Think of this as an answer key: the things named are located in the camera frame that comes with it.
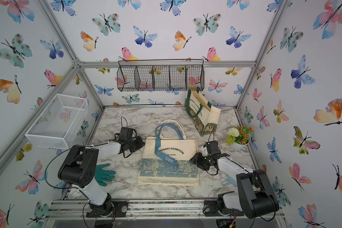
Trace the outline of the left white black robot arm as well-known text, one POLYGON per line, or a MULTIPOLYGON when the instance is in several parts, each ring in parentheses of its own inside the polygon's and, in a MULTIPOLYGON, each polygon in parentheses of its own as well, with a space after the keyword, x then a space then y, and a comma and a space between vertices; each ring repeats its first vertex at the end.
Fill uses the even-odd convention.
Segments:
POLYGON ((96 180, 100 173, 97 162, 118 154, 128 158, 126 151, 133 154, 144 146, 145 142, 134 128, 122 127, 114 140, 96 145, 76 144, 67 150, 58 178, 66 184, 66 189, 77 189, 87 198, 88 211, 83 218, 116 219, 126 216, 128 202, 113 202, 111 195, 96 180))

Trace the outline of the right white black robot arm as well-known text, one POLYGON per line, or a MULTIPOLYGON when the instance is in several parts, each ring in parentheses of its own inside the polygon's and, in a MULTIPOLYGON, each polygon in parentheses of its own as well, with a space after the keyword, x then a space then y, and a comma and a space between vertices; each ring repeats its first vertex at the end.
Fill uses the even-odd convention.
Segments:
POLYGON ((266 172, 244 168, 233 161, 229 154, 222 153, 217 141, 206 142, 202 153, 196 153, 190 162, 206 172, 213 166, 216 173, 225 173, 228 181, 238 188, 237 193, 220 194, 215 210, 209 205, 205 206, 206 215, 217 212, 227 216, 241 212, 247 218, 255 219, 279 211, 279 203, 266 172))

